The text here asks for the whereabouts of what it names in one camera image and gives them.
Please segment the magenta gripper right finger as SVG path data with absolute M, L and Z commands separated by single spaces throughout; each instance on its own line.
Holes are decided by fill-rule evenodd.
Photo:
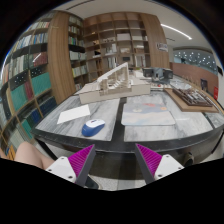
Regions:
M 147 184 L 183 169 L 171 155 L 160 155 L 140 144 L 135 145 L 135 155 Z

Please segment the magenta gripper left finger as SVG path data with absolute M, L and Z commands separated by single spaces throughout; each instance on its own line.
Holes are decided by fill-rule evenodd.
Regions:
M 47 171 L 79 186 L 84 186 L 95 155 L 95 145 L 90 145 L 70 157 L 59 157 L 47 168 Z

